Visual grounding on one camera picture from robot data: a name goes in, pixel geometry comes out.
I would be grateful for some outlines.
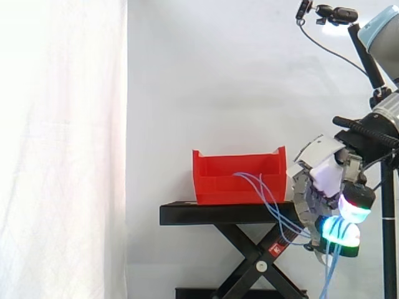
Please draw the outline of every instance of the glowing green light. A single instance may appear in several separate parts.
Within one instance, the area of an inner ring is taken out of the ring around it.
[[[360,245],[360,230],[356,224],[350,223],[344,219],[341,226],[339,223],[337,223],[331,231],[331,228],[337,218],[338,216],[332,216],[324,221],[322,229],[323,238],[330,240],[332,243],[340,244],[345,247],[358,247]],[[345,235],[342,235],[347,225],[349,225],[349,227],[346,230]]]

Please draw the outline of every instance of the black table top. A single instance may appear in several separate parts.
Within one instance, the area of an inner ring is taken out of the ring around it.
[[[298,223],[294,204],[278,204],[280,213]],[[176,201],[160,207],[160,225],[276,223],[263,204],[199,206],[196,202]]]

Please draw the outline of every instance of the white backdrop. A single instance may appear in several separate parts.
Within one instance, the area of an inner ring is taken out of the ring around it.
[[[124,299],[126,1],[0,1],[0,298]]]
[[[367,22],[392,1],[330,0]],[[267,153],[288,160],[335,115],[369,111],[366,77],[308,41],[295,24],[299,0],[132,0],[128,17],[127,221],[130,298],[172,299],[175,287],[217,287],[241,256],[214,227],[160,227],[158,207],[194,199],[191,150]],[[307,31],[356,63],[345,30]],[[377,181],[373,169],[370,184]],[[362,224],[357,259],[340,260],[331,298],[381,298],[380,202]],[[255,238],[264,228],[247,227]],[[318,298],[324,268],[290,247],[277,264]],[[259,282],[258,287],[269,287]]]

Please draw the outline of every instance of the red label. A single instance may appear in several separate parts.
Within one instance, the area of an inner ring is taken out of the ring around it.
[[[278,257],[284,251],[284,246],[278,243],[274,243],[270,248],[269,252],[273,257]]]

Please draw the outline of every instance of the gray robot arm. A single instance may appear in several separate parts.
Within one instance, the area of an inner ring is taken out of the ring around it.
[[[358,37],[399,87],[399,7],[386,8],[359,31]],[[399,148],[399,91],[353,123],[334,138],[319,136],[310,142],[287,171],[293,181],[293,201],[299,220],[309,229],[315,249],[320,240],[320,217],[330,216],[338,206],[341,216],[354,219],[352,223],[367,216],[346,211],[338,204],[341,197],[355,198],[351,202],[355,208],[358,204],[357,207],[371,209],[375,194],[365,186],[362,169]]]

